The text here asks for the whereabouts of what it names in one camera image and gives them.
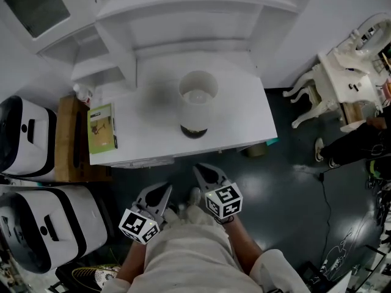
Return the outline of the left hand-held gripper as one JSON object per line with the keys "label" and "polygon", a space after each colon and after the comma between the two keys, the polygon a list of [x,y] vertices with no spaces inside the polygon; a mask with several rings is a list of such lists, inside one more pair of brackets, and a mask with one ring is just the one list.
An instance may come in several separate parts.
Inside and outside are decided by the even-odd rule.
{"label": "left hand-held gripper", "polygon": [[141,190],[136,202],[125,209],[119,229],[128,238],[146,245],[165,223],[164,213],[170,205],[171,183],[157,183]]}

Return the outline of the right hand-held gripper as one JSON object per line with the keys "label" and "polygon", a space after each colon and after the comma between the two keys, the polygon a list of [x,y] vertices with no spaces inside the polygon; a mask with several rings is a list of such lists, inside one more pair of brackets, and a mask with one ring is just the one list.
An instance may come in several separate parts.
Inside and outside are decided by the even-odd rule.
{"label": "right hand-held gripper", "polygon": [[198,185],[205,193],[205,207],[217,219],[227,219],[242,210],[243,195],[220,169],[210,164],[193,166]]}

